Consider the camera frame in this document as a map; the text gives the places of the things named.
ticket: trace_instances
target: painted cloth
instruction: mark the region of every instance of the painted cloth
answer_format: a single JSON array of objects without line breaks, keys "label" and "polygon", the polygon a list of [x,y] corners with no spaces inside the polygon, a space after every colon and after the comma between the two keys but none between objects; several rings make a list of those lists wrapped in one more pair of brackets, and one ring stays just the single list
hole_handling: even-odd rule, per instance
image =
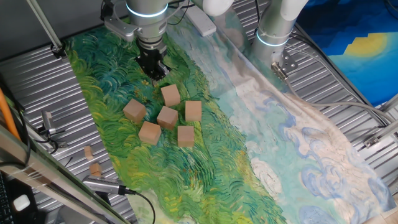
[{"label": "painted cloth", "polygon": [[[282,93],[271,71],[253,65],[231,11],[217,33],[200,37],[184,19],[164,41],[172,68],[151,85],[127,43],[105,27],[68,41],[72,68],[115,171],[155,206],[156,223],[362,223],[395,206],[388,188],[339,129],[316,109]],[[239,49],[230,41],[231,36]],[[177,146],[177,128],[156,146],[140,142],[141,123],[123,108],[134,98],[156,123],[163,86],[176,84],[177,125],[195,127],[195,147]],[[202,101],[202,121],[184,120],[185,101]],[[131,196],[139,223],[147,202]]]}]

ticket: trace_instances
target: black cable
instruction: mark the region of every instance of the black cable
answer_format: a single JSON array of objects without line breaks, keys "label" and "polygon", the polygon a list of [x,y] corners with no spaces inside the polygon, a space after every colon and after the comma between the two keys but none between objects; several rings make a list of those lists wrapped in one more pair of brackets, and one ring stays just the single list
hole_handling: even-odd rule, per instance
[{"label": "black cable", "polygon": [[180,19],[180,20],[179,20],[177,23],[174,23],[174,24],[167,23],[167,24],[168,24],[168,25],[171,25],[171,26],[176,26],[176,25],[179,25],[179,24],[180,24],[180,22],[182,21],[182,19],[184,18],[185,14],[187,13],[187,11],[188,11],[188,6],[187,6],[187,8],[186,8],[186,10],[185,10],[184,14],[182,14],[182,17],[181,17],[181,19]]},{"label": "black cable", "polygon": [[25,166],[28,166],[29,163],[29,159],[30,159],[30,152],[31,152],[31,148],[30,148],[30,137],[29,137],[29,133],[27,131],[27,126],[26,126],[26,122],[25,122],[25,117],[22,114],[22,111],[18,108],[18,114],[19,114],[19,118],[21,119],[21,123],[22,123],[22,127],[24,128],[24,135],[26,138],[26,159],[25,159]]},{"label": "black cable", "polygon": [[254,0],[254,2],[256,3],[256,10],[257,10],[257,19],[260,22],[260,7],[259,7],[259,2],[258,0]]},{"label": "black cable", "polygon": [[156,220],[155,208],[154,208],[153,204],[150,202],[150,200],[147,197],[143,196],[142,194],[136,192],[135,190],[126,189],[125,193],[131,194],[131,195],[138,195],[138,196],[142,197],[143,199],[145,199],[149,203],[150,207],[152,208],[152,212],[154,213],[154,221],[152,222],[152,224],[155,224],[155,220]]},{"label": "black cable", "polygon": [[[182,9],[186,9],[186,8],[190,8],[190,7],[193,7],[193,6],[195,6],[195,4],[191,4],[191,5],[189,5],[189,6],[182,6],[181,8],[182,8]],[[176,8],[178,8],[178,6],[169,6],[169,8],[171,8],[171,9],[176,9]]]},{"label": "black cable", "polygon": [[172,2],[169,2],[169,5],[171,5],[171,4],[176,4],[176,3],[180,3],[180,2],[184,2],[185,0],[177,0],[177,1],[172,1]]},{"label": "black cable", "polygon": [[40,141],[40,140],[36,140],[36,139],[34,139],[34,141],[35,142],[37,142],[37,143],[48,143],[48,142],[50,142],[51,141],[51,139],[50,138],[48,138],[47,140],[45,140],[45,141]]}]

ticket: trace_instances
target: small wooden block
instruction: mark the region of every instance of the small wooden block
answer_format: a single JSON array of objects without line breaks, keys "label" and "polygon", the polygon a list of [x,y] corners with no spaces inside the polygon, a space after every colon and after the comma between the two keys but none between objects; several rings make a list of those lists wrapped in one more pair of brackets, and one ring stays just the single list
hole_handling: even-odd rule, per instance
[{"label": "small wooden block", "polygon": [[91,146],[85,146],[85,156],[89,161],[94,159],[93,150],[91,149]]},{"label": "small wooden block", "polygon": [[166,106],[174,106],[181,102],[180,93],[175,84],[161,88]]},{"label": "small wooden block", "polygon": [[138,136],[141,141],[155,146],[161,134],[162,130],[159,125],[144,121]]},{"label": "small wooden block", "polygon": [[157,116],[157,124],[160,127],[167,128],[169,130],[173,130],[175,123],[178,120],[178,112],[166,106],[163,106],[159,115]]},{"label": "small wooden block", "polygon": [[102,173],[101,173],[101,172],[95,172],[95,173],[92,174],[92,175],[95,175],[95,176],[97,176],[97,177],[102,177]]},{"label": "small wooden block", "polygon": [[185,102],[185,120],[201,121],[201,101]]},{"label": "small wooden block", "polygon": [[102,168],[98,163],[94,163],[94,164],[90,165],[90,172],[91,172],[91,174],[94,174],[96,172],[101,173]]},{"label": "small wooden block", "polygon": [[195,145],[195,130],[193,126],[178,127],[178,146],[193,147]]},{"label": "small wooden block", "polygon": [[147,114],[147,110],[140,102],[135,99],[131,99],[130,102],[124,107],[123,113],[133,122],[140,123]]}]

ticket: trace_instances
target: metal bracket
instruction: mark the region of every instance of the metal bracket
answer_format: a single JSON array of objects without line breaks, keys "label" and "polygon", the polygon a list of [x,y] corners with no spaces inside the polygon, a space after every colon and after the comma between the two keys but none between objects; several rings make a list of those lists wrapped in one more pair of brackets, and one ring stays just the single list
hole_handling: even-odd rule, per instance
[{"label": "metal bracket", "polygon": [[282,61],[279,64],[285,73],[293,72],[299,66],[285,49],[282,52]]},{"label": "metal bracket", "polygon": [[365,140],[364,144],[367,148],[381,142],[385,138],[394,135],[394,139],[398,137],[398,120],[391,123],[387,127],[383,128],[381,131],[371,136],[369,139]]}]

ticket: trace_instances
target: metal clamp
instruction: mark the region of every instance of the metal clamp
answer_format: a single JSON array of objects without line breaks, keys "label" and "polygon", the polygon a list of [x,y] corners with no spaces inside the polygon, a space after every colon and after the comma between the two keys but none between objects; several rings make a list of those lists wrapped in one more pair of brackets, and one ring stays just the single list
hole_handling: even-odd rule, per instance
[{"label": "metal clamp", "polygon": [[385,138],[393,135],[394,140],[398,140],[398,120],[391,123],[390,125],[388,125],[387,127],[383,128],[381,131],[379,131],[378,133],[376,133],[375,135],[371,136],[370,138],[368,138],[367,140],[365,140],[364,144],[367,148],[381,142],[382,140],[384,140]]}]

